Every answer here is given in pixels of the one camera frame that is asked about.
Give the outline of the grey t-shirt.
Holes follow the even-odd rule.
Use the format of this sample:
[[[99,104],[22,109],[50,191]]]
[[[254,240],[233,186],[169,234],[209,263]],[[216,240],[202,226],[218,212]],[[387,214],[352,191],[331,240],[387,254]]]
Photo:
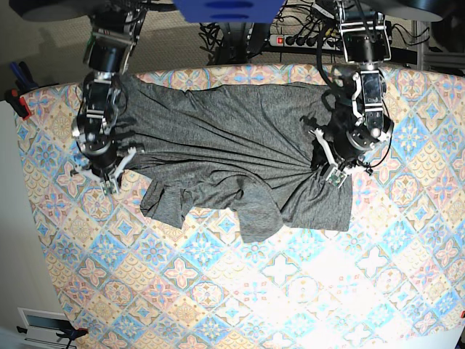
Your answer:
[[[150,179],[142,214],[181,228],[193,208],[230,209],[244,242],[283,226],[349,228],[352,182],[327,183],[312,165],[310,128],[331,118],[325,87],[293,83],[171,89],[125,76],[119,121],[143,152],[128,168]]]

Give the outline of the red black clamp left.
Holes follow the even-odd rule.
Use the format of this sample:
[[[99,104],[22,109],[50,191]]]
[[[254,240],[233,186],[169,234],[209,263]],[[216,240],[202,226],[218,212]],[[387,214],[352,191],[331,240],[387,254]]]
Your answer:
[[[25,98],[20,96],[16,89],[8,89],[4,93],[4,99],[14,109],[15,113],[22,119],[27,120],[31,116],[31,111],[28,107]]]

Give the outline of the patterned tile tablecloth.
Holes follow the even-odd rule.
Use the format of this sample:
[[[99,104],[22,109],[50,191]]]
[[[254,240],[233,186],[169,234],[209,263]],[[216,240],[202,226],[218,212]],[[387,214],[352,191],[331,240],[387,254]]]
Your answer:
[[[71,177],[74,85],[25,96],[16,118],[28,199],[81,348],[379,348],[463,329],[464,80],[385,68],[396,123],[372,175],[353,181],[347,232],[281,229],[244,244],[237,216],[146,219],[133,172],[104,196]]]

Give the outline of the white power strip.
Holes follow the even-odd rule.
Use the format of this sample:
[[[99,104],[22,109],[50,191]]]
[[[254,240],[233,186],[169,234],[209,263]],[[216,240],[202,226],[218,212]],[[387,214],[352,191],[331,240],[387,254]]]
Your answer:
[[[317,49],[318,36],[292,36],[285,34],[271,34],[268,43],[271,47]],[[323,39],[323,49],[331,51],[342,51],[341,40],[332,36]]]

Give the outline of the black clamp bottom left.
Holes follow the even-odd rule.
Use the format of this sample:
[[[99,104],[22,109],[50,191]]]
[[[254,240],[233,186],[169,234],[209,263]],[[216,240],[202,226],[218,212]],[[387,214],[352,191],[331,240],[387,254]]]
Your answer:
[[[64,345],[75,341],[89,333],[88,329],[44,329],[39,327],[16,326],[19,334],[24,334],[26,340],[49,344]]]

